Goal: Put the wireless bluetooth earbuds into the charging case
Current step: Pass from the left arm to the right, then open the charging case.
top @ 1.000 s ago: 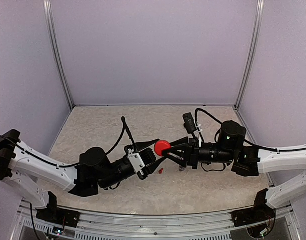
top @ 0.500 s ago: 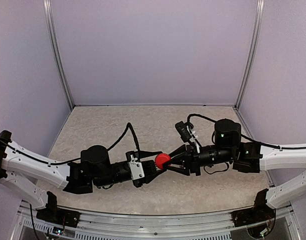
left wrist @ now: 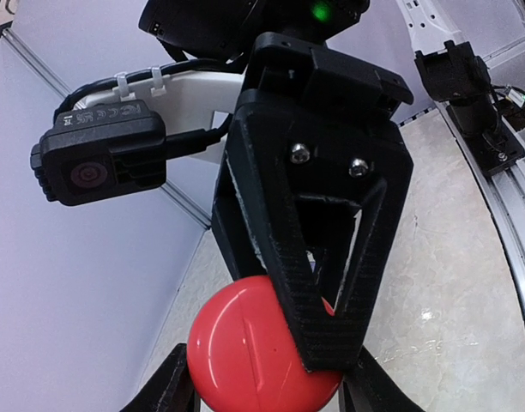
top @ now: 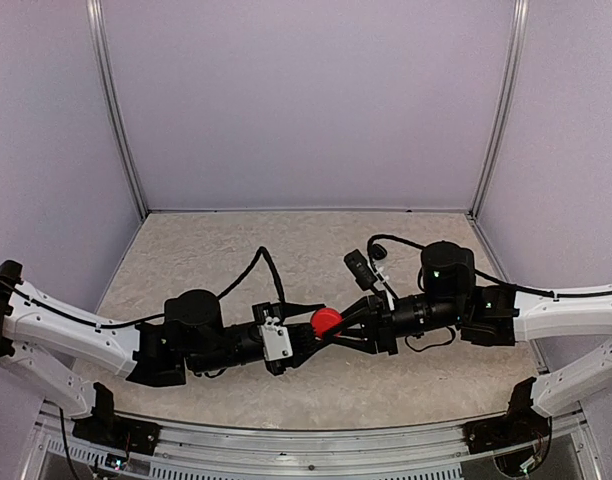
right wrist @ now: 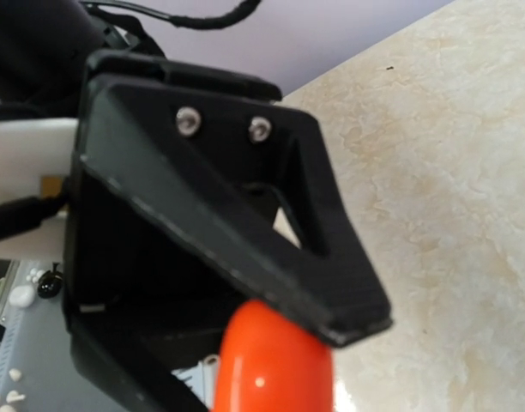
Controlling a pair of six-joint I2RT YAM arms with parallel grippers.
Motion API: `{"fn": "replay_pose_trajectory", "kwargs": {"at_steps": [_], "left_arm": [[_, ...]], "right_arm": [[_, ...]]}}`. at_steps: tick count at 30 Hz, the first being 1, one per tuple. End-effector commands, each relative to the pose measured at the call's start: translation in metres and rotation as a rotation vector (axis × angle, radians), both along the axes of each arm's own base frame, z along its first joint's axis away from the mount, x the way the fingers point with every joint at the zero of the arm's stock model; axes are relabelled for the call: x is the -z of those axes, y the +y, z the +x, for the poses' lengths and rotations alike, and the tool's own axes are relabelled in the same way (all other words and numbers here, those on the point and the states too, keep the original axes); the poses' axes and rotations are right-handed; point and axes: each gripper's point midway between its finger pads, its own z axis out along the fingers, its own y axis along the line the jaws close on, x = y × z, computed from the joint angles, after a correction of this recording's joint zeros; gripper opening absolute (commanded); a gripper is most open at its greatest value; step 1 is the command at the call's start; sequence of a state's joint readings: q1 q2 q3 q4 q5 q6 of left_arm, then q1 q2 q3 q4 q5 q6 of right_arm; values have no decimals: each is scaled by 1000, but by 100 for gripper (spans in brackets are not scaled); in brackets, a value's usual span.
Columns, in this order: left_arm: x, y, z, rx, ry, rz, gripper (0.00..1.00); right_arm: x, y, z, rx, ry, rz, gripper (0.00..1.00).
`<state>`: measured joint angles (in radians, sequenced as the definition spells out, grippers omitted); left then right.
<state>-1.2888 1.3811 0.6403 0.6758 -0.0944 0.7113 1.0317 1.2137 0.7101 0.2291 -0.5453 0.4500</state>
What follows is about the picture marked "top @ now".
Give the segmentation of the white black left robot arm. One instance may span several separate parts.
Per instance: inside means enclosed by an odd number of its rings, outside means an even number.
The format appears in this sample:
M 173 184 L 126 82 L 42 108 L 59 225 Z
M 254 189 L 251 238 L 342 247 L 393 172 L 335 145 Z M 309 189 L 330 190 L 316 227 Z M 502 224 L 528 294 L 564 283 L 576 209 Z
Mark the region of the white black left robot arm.
M 151 388 L 183 386 L 187 376 L 215 379 L 261 362 L 273 375 L 301 366 L 318 349 L 312 324 L 288 318 L 321 304 L 265 303 L 249 323 L 227 326 L 221 298 L 202 289 L 167 300 L 160 314 L 132 321 L 104 318 L 46 295 L 21 277 L 21 264 L 0 265 L 0 368 L 76 420 L 107 445 L 126 434 L 105 386 L 85 380 L 57 359 L 65 354 Z

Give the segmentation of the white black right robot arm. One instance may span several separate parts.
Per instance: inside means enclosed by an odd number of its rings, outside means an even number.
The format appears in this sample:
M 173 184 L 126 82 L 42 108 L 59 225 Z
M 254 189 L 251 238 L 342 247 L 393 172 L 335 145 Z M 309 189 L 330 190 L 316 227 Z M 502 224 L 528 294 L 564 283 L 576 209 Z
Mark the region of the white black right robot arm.
M 371 260 L 353 251 L 345 258 L 367 296 L 326 320 L 311 323 L 325 344 L 366 353 L 397 351 L 400 338 L 450 328 L 473 345 L 514 346 L 542 338 L 607 336 L 607 342 L 574 362 L 517 384 L 497 433 L 509 444 L 521 442 L 537 424 L 573 403 L 612 386 L 612 285 L 583 289 L 540 290 L 491 278 L 479 286 L 481 272 L 471 250 L 438 241 L 422 246 L 418 295 L 397 297 Z

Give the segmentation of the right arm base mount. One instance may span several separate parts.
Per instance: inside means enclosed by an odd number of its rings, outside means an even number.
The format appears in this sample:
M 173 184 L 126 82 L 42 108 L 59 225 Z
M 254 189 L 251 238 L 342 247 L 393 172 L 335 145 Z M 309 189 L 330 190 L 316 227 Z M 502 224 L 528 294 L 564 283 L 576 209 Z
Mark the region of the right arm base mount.
M 528 478 L 547 459 L 552 445 L 553 421 L 535 412 L 531 399 L 536 377 L 518 383 L 505 413 L 466 422 L 463 438 L 471 455 L 514 447 L 493 457 L 498 471 L 511 479 Z

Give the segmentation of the black earbud charging case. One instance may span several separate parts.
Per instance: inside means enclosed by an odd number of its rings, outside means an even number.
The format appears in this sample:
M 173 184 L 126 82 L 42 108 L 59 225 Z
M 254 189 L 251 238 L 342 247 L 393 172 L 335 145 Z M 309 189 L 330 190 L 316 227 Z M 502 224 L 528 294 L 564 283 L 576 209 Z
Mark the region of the black earbud charging case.
M 370 256 L 375 261 L 381 261 L 388 255 L 387 250 L 380 244 L 373 244 L 370 248 Z

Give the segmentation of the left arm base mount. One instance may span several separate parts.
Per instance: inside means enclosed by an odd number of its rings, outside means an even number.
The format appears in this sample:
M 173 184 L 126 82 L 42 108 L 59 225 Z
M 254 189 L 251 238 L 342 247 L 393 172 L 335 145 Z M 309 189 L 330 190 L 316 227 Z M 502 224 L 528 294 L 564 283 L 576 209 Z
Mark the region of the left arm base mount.
M 125 453 L 153 456 L 161 426 L 118 415 L 114 408 L 113 393 L 100 382 L 95 382 L 93 389 L 95 397 L 91 412 L 74 421 L 73 436 Z

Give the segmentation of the red round case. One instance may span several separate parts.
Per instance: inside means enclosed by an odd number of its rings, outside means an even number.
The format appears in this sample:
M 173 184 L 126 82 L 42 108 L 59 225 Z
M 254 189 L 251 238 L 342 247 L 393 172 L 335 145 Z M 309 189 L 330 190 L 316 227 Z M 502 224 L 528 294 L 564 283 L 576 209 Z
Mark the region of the red round case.
M 323 335 L 330 329 L 334 328 L 342 322 L 341 314 L 332 308 L 324 307 L 317 310 L 310 319 L 310 324 L 313 327 L 315 336 L 322 339 Z

